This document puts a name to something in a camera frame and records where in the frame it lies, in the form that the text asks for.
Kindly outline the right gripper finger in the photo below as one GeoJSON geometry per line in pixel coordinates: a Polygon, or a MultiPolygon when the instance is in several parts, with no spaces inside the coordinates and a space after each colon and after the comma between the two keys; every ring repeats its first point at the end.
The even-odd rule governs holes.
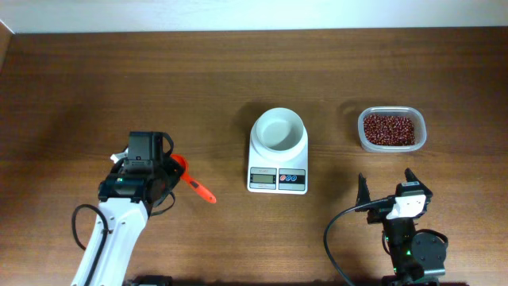
{"type": "Polygon", "coordinates": [[[371,202],[367,180],[362,173],[358,175],[358,192],[356,197],[356,212],[366,211],[366,204],[371,202]]]}
{"type": "Polygon", "coordinates": [[[404,175],[406,177],[406,182],[407,183],[410,183],[410,182],[418,182],[418,185],[421,187],[421,189],[423,190],[424,194],[427,196],[427,197],[432,197],[433,196],[433,193],[432,191],[426,187],[415,175],[414,173],[412,172],[412,170],[410,168],[407,168],[405,171],[404,171],[404,175]]]}

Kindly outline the orange measuring scoop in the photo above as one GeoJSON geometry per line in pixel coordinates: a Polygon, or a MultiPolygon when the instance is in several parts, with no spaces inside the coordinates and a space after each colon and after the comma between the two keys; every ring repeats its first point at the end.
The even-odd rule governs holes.
{"type": "Polygon", "coordinates": [[[190,186],[190,188],[198,194],[202,199],[207,201],[208,203],[216,203],[217,198],[215,195],[203,184],[198,182],[195,178],[190,176],[189,174],[189,164],[187,162],[187,159],[178,154],[171,154],[171,158],[175,160],[182,168],[183,168],[183,174],[181,178],[190,186]]]}

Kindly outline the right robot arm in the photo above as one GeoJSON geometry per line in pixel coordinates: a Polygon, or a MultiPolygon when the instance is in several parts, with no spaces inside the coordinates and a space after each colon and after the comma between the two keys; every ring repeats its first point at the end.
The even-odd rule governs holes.
{"type": "Polygon", "coordinates": [[[383,226],[382,245],[394,274],[383,277],[382,285],[438,285],[445,274],[448,238],[416,228],[415,220],[426,213],[433,193],[410,169],[404,175],[393,195],[377,200],[370,198],[366,178],[359,175],[356,207],[368,215],[367,223],[383,226]]]}

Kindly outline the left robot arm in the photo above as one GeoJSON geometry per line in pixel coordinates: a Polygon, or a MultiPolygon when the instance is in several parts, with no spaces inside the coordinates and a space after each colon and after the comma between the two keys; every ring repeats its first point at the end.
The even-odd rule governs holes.
{"type": "Polygon", "coordinates": [[[76,244],[84,250],[77,273],[77,285],[122,285],[137,239],[148,219],[163,214],[156,208],[167,197],[175,198],[173,188],[183,174],[171,153],[174,142],[167,133],[132,131],[129,143],[110,156],[114,166],[99,184],[98,205],[82,204],[71,216],[76,244]],[[79,211],[96,214],[89,242],[78,238],[79,211]]]}

